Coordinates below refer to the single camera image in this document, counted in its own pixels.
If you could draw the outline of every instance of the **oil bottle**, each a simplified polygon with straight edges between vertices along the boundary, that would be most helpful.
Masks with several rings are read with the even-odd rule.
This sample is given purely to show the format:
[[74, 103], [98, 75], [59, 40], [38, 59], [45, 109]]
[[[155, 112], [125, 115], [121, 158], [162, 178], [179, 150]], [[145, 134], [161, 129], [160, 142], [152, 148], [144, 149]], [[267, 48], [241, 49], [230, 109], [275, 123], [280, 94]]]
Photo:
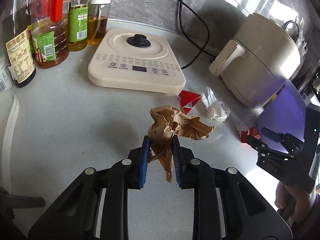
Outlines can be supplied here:
[[71, 0], [69, 50], [80, 51], [88, 44], [88, 4], [90, 0]]
[[40, 68], [51, 68], [69, 55], [70, 0], [31, 0], [32, 38]]
[[2, 43], [8, 69], [16, 87], [28, 85], [36, 75], [29, 42], [28, 0], [12, 0], [3, 14]]
[[88, 17], [88, 44], [100, 44], [107, 33], [111, 0], [90, 0]]

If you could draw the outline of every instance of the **crumpled packaging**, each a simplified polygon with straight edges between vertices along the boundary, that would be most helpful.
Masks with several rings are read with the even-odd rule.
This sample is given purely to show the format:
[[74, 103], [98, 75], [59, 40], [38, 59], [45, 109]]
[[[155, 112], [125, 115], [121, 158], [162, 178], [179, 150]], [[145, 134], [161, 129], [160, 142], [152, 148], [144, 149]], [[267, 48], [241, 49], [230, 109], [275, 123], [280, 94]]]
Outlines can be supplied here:
[[200, 117], [183, 114], [172, 106], [158, 106], [150, 111], [154, 124], [148, 130], [151, 140], [151, 149], [148, 161], [159, 160], [166, 172], [166, 179], [172, 179], [172, 152], [170, 144], [175, 134], [193, 140], [202, 140], [209, 137], [213, 126], [200, 122]]
[[208, 98], [202, 93], [201, 101], [207, 109], [207, 114], [211, 119], [219, 122], [226, 120], [230, 114], [230, 109], [224, 106], [223, 102], [219, 102], [214, 96], [211, 88], [207, 87]]

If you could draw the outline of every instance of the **human hand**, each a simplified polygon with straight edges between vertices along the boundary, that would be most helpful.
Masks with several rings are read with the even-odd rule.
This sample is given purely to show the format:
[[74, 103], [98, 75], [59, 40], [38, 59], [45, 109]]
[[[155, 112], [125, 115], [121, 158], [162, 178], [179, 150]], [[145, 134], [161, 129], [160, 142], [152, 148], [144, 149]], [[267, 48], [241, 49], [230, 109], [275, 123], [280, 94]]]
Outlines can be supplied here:
[[294, 187], [285, 186], [282, 182], [279, 182], [276, 189], [275, 205], [278, 208], [284, 209], [287, 207], [286, 196], [290, 194], [297, 201], [294, 211], [290, 215], [292, 221], [299, 224], [305, 220], [316, 200], [316, 189], [314, 188], [311, 194], [306, 193], [303, 190], [296, 189]]

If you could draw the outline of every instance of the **yellow oil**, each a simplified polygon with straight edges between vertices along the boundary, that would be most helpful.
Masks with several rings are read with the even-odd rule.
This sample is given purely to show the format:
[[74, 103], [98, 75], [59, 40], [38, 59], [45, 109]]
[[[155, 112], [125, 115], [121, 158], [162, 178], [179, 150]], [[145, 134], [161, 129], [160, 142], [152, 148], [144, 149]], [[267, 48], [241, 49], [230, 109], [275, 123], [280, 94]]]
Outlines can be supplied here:
[[[103, 37], [107, 33], [107, 21], [108, 21], [108, 18], [106, 16], [100, 16], [100, 22], [99, 22], [98, 16], [88, 17], [88, 44], [90, 45], [100, 44]], [[98, 24], [99, 24], [99, 28], [96, 35], [94, 36], [94, 33], [97, 29]]]
[[[79, 9], [86, 6], [87, 5], [71, 7], [71, 10]], [[82, 41], [73, 41], [73, 42], [69, 41], [68, 48], [70, 51], [80, 51], [84, 49], [87, 45], [88, 45], [88, 36]]]

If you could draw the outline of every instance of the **digital display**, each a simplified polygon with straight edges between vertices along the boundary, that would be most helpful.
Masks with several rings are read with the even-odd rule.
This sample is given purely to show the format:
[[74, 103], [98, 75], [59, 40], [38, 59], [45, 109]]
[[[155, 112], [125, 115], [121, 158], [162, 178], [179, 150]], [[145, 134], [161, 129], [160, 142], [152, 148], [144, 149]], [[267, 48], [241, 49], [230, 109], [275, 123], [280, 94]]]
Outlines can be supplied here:
[[132, 70], [141, 71], [141, 72], [147, 72], [147, 68], [146, 67], [132, 66]]

